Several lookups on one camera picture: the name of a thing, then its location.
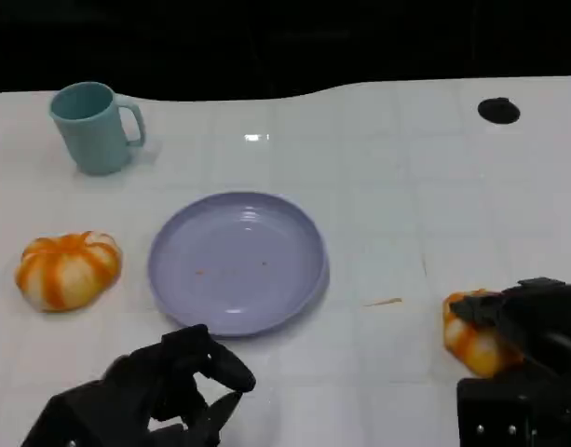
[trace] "teal mug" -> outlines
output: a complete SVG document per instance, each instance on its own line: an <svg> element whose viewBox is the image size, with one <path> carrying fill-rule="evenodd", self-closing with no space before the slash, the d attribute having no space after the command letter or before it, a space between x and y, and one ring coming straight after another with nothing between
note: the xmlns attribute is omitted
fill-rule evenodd
<svg viewBox="0 0 571 447"><path fill-rule="evenodd" d="M128 141L121 125L119 107L136 117L140 139ZM126 166L132 148L146 141L143 114L130 100L98 82L80 82L60 90L51 100L49 114L55 121L70 156L89 175L105 175Z"/></svg>

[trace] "orange and white pumpkin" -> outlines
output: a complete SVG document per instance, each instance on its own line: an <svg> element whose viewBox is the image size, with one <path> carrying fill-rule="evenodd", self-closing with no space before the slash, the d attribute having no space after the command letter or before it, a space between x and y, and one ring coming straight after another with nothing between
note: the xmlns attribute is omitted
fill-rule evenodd
<svg viewBox="0 0 571 447"><path fill-rule="evenodd" d="M75 309L90 303L116 280L121 257L114 239L104 233L40 237L22 254L16 284L41 310Z"/></svg>
<svg viewBox="0 0 571 447"><path fill-rule="evenodd" d="M479 289L469 292L476 296L484 293L488 291ZM478 328L453 313L449 304L462 300L465 295L465 292L453 293L444 300L444 347L473 373L485 378L523 361L523 356L502 340L495 329Z"/></svg>

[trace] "white tile surface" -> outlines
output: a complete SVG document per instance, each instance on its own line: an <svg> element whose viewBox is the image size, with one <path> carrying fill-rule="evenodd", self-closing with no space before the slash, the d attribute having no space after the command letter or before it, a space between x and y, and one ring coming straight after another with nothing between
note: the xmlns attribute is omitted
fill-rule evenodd
<svg viewBox="0 0 571 447"><path fill-rule="evenodd" d="M271 145L266 135L216 137L210 147L210 181L236 188L269 185Z"/></svg>
<svg viewBox="0 0 571 447"><path fill-rule="evenodd" d="M462 136L412 138L407 145L410 172L418 181L477 178Z"/></svg>
<svg viewBox="0 0 571 447"><path fill-rule="evenodd" d="M478 183L422 183L417 186L420 219L427 234L486 234L490 217Z"/></svg>
<svg viewBox="0 0 571 447"><path fill-rule="evenodd" d="M469 373L442 348L442 299L537 275L571 281L571 78L136 100L149 143L102 178L76 171L44 112L50 96L0 95L0 445L18 445L50 396L174 329L156 310L147 255L161 225L206 194L288 198L331 261L312 312L228 342L259 378L225 431L232 446L458 445L455 384ZM477 114L499 96L522 110L512 126ZM36 314L13 282L22 249L86 229L117 238L120 280L82 312Z"/></svg>
<svg viewBox="0 0 571 447"><path fill-rule="evenodd" d="M345 137L399 133L395 89L392 84L365 83L342 88L340 122Z"/></svg>
<svg viewBox="0 0 571 447"><path fill-rule="evenodd" d="M459 133L461 115L455 82L396 84L403 132L411 136Z"/></svg>
<svg viewBox="0 0 571 447"><path fill-rule="evenodd" d="M407 176L402 140L397 137L368 137L343 140L341 159L344 182L378 185Z"/></svg>
<svg viewBox="0 0 571 447"><path fill-rule="evenodd" d="M359 311L359 351L368 381L427 381L432 349L430 339L422 333L432 332L437 316L409 300ZM385 328L389 336L383 334Z"/></svg>
<svg viewBox="0 0 571 447"><path fill-rule="evenodd" d="M279 437L272 445L364 445L358 394L346 386L281 389Z"/></svg>
<svg viewBox="0 0 571 447"><path fill-rule="evenodd" d="M452 386L380 386L370 401L373 446L459 445Z"/></svg>
<svg viewBox="0 0 571 447"><path fill-rule="evenodd" d="M490 237L427 237L428 281L443 299L453 291L507 288L507 271Z"/></svg>
<svg viewBox="0 0 571 447"><path fill-rule="evenodd" d="M392 298L425 303L424 257L413 237L356 237L351 244L352 284L358 304Z"/></svg>
<svg viewBox="0 0 571 447"><path fill-rule="evenodd" d="M279 349L280 372L288 378L329 380L352 377L357 357L353 346L353 315L324 311L320 321L299 324L284 337Z"/></svg>
<svg viewBox="0 0 571 447"><path fill-rule="evenodd" d="M276 187L338 184L342 166L337 140L276 138L271 143L271 176Z"/></svg>
<svg viewBox="0 0 571 447"><path fill-rule="evenodd" d="M71 386L94 379L103 321L93 307L71 316L30 318L13 366L12 386Z"/></svg>
<svg viewBox="0 0 571 447"><path fill-rule="evenodd" d="M350 187L343 197L348 206L348 230L369 233L412 234L416 229L415 207L404 183L376 187Z"/></svg>

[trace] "debris on table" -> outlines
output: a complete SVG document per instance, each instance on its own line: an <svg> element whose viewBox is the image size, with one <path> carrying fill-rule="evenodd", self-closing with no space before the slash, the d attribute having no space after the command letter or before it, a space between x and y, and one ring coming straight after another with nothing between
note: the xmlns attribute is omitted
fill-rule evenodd
<svg viewBox="0 0 571 447"><path fill-rule="evenodd" d="M40 237L16 269L16 284L37 309L61 312L91 303L119 277L121 249L104 233Z"/></svg>
<svg viewBox="0 0 571 447"><path fill-rule="evenodd" d="M368 305L365 305L364 307L374 307L377 305L392 305L394 303L402 303L403 299L402 298L390 298L388 300L381 300L381 301L376 301L375 303L370 303Z"/></svg>

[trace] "black object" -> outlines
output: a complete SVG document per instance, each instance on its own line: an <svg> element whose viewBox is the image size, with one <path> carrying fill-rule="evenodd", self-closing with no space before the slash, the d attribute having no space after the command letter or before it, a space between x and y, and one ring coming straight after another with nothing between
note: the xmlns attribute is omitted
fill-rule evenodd
<svg viewBox="0 0 571 447"><path fill-rule="evenodd" d="M521 111L507 98L484 100L478 105L480 116L495 124L512 124L519 119Z"/></svg>
<svg viewBox="0 0 571 447"><path fill-rule="evenodd" d="M462 447L571 446L571 285L549 278L451 304L461 319L498 333L525 363L457 385Z"/></svg>
<svg viewBox="0 0 571 447"><path fill-rule="evenodd" d="M231 388L209 406L195 373ZM22 447L215 447L251 371L197 325L163 335L161 343L117 359L101 380L49 400ZM149 431L152 418L180 416L187 424Z"/></svg>
<svg viewBox="0 0 571 447"><path fill-rule="evenodd" d="M539 75L571 75L571 0L0 0L0 91L208 101Z"/></svg>

